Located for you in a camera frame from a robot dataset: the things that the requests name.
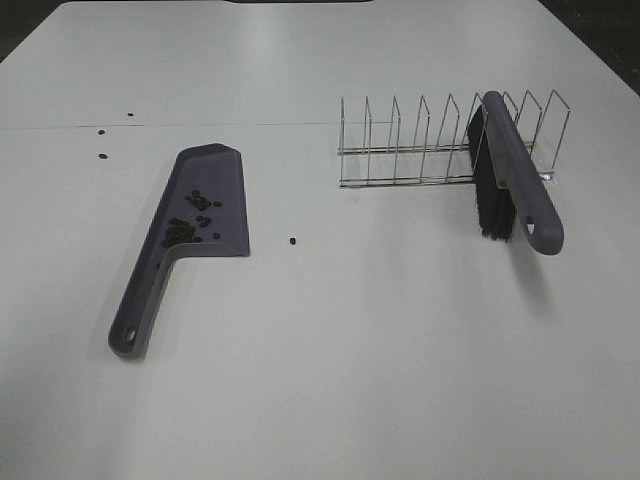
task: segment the gray plastic handle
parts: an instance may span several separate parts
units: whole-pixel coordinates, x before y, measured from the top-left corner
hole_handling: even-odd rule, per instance
[[[502,95],[487,92],[483,103],[487,112],[487,143],[498,186],[509,189],[531,246],[544,255],[556,255],[564,243],[562,222]]]

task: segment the dark floor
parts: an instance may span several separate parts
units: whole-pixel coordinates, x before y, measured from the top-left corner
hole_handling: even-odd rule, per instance
[[[640,95],[640,0],[540,0]],[[0,61],[61,3],[0,0]]]

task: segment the wire rack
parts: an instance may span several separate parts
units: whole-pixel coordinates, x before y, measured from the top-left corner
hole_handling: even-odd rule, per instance
[[[540,178],[554,180],[571,113],[569,105],[556,90],[551,91],[544,108],[529,90],[520,103],[508,92],[503,92],[503,98]],[[389,120],[374,121],[369,97],[366,97],[364,121],[347,122],[342,98],[338,147],[340,187],[472,183],[478,152],[469,152],[467,130],[480,106],[482,94],[475,93],[468,115],[461,117],[459,103],[449,94],[434,130],[433,110],[424,95],[419,99],[417,117],[413,117],[415,125],[403,122],[396,96]],[[461,129],[461,118],[466,121],[464,129]]]

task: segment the brush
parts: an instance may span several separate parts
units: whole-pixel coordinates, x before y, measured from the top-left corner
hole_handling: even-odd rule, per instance
[[[537,252],[558,254],[562,222],[500,93],[484,95],[467,135],[482,234],[508,241],[517,216]]]

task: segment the brush bristles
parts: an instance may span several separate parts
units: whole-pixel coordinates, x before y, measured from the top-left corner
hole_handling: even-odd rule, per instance
[[[475,166],[476,197],[478,202],[478,217],[482,235],[493,240],[509,240],[513,234],[516,218],[516,207],[511,200],[508,189],[500,189],[496,185],[496,176],[491,162],[491,152],[486,133],[483,134],[484,115],[482,107],[473,116],[469,124],[469,153],[471,163],[478,159]]]

